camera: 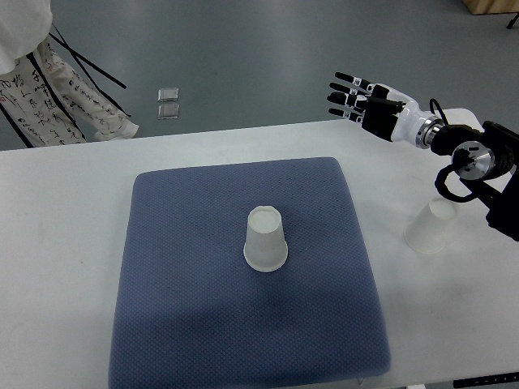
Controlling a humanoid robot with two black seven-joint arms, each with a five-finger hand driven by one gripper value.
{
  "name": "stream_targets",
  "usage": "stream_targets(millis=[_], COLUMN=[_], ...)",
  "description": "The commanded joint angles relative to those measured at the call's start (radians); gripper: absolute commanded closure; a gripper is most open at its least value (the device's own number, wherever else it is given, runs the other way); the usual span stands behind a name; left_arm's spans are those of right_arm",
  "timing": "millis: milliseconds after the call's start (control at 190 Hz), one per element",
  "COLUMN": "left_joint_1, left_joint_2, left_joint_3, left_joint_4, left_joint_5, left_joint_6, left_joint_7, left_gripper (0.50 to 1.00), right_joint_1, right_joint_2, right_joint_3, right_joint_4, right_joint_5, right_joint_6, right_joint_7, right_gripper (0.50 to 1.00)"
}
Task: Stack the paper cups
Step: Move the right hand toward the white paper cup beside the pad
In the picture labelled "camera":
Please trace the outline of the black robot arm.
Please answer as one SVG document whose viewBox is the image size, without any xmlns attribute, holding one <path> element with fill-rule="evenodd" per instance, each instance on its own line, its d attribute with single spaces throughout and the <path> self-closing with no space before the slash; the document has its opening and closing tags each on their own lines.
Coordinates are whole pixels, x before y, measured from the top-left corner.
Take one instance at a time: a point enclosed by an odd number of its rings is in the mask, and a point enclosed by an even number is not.
<svg viewBox="0 0 519 389">
<path fill-rule="evenodd" d="M 485 121 L 477 130 L 452 124 L 437 100 L 423 111 L 410 96 L 381 83 L 337 72 L 329 84 L 330 114 L 352 121 L 388 142 L 406 141 L 451 162 L 435 179 L 444 199 L 480 200 L 489 227 L 518 239 L 518 135 Z"/>
</svg>

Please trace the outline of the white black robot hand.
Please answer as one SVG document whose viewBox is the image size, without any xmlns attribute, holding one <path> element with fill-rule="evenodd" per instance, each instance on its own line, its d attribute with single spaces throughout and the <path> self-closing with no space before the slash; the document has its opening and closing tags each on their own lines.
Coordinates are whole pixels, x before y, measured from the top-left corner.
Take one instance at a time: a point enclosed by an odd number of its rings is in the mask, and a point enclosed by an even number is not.
<svg viewBox="0 0 519 389">
<path fill-rule="evenodd" d="M 336 72 L 340 83 L 330 83 L 335 91 L 327 100 L 350 108 L 366 108 L 362 113 L 330 108 L 328 112 L 352 122 L 362 122 L 367 132 L 389 142 L 406 141 L 415 147 L 430 147 L 442 119 L 422 111 L 413 98 L 387 85 Z"/>
</svg>

